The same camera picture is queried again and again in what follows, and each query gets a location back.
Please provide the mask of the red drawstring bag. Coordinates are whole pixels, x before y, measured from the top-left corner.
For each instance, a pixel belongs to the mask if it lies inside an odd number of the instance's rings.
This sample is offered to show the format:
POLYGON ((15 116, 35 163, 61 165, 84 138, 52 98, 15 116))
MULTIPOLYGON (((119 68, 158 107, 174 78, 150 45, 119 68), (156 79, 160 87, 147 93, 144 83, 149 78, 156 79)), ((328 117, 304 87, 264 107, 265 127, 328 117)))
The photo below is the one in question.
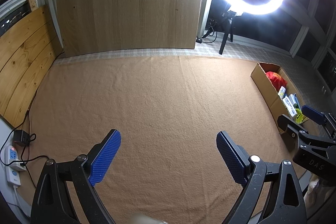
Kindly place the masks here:
POLYGON ((284 87, 286 89, 287 81, 282 78, 278 73, 267 72, 265 75, 266 77, 268 77, 276 91, 279 91, 281 87, 284 87))

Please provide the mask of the white patterned lighter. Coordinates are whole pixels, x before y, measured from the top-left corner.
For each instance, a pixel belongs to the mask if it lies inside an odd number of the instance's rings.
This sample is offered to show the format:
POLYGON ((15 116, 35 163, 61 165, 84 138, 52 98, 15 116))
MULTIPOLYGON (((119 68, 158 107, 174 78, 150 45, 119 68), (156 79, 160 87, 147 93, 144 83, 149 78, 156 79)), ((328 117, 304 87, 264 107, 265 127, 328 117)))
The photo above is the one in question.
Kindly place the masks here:
POLYGON ((284 86, 281 86, 278 91, 278 96, 280 97, 281 100, 284 98, 285 93, 286 93, 286 88, 284 86))

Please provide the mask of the yellow item in box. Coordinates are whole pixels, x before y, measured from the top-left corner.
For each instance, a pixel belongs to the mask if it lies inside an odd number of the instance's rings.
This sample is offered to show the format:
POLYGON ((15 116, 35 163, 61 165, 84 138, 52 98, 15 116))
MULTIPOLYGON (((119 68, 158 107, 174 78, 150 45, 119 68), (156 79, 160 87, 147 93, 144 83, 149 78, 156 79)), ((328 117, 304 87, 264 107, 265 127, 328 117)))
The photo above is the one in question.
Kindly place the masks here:
POLYGON ((302 124, 305 116, 303 115, 301 109, 295 108, 296 116, 294 118, 295 123, 302 124))

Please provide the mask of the cardboard box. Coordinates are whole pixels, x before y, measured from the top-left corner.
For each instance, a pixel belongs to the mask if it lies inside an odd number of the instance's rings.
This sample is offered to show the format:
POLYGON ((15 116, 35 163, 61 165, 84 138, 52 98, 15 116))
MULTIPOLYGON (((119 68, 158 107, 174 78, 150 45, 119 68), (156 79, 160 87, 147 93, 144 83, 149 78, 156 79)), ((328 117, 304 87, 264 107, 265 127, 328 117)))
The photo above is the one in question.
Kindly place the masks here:
POLYGON ((290 77, 286 74, 282 67, 272 63, 257 63, 251 72, 251 78, 255 82, 262 97, 264 98, 277 125, 277 118, 282 114, 288 116, 289 113, 283 104, 282 99, 278 95, 278 91, 280 89, 277 89, 273 85, 273 81, 269 79, 267 73, 277 73, 286 82, 286 95, 296 94, 300 106, 304 105, 305 101, 303 100, 303 97, 299 93, 295 84, 291 81, 290 77))

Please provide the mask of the black power adapter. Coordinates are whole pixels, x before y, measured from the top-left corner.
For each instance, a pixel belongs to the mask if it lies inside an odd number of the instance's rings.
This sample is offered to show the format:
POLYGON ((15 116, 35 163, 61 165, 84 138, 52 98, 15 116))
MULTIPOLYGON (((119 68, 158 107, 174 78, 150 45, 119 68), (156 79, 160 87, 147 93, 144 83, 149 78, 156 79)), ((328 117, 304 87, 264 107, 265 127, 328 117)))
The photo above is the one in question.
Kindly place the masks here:
POLYGON ((21 147, 28 147, 33 136, 25 130, 15 130, 13 135, 13 143, 21 147))

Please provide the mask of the white power strip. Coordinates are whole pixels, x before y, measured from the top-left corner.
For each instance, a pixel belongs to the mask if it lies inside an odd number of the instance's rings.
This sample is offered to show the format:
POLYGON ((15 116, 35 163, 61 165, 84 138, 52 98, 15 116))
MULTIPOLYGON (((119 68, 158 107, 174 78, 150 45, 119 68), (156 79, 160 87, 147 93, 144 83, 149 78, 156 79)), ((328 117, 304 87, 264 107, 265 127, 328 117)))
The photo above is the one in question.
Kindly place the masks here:
POLYGON ((21 186, 20 173, 26 171, 26 167, 18 159, 18 152, 12 145, 5 147, 5 172, 7 182, 19 187, 21 186))

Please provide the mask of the pine wood headboard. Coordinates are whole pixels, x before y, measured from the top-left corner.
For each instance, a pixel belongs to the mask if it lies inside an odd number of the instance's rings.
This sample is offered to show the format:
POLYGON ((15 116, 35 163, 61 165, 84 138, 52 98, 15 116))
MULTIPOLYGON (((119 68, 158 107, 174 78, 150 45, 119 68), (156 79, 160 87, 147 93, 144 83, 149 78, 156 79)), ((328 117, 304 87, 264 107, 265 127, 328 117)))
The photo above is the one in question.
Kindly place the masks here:
POLYGON ((35 92, 62 50, 46 5, 1 36, 1 117, 13 127, 23 122, 35 92))

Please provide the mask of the brown wooden board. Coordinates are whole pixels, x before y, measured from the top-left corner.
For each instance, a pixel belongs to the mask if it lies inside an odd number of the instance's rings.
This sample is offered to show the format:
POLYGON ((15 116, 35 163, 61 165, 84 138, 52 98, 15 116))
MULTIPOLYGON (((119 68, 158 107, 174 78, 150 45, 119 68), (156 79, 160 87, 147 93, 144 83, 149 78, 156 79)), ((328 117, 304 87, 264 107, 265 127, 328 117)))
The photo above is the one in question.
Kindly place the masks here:
POLYGON ((111 50, 193 49, 201 0, 56 0, 68 57, 111 50))

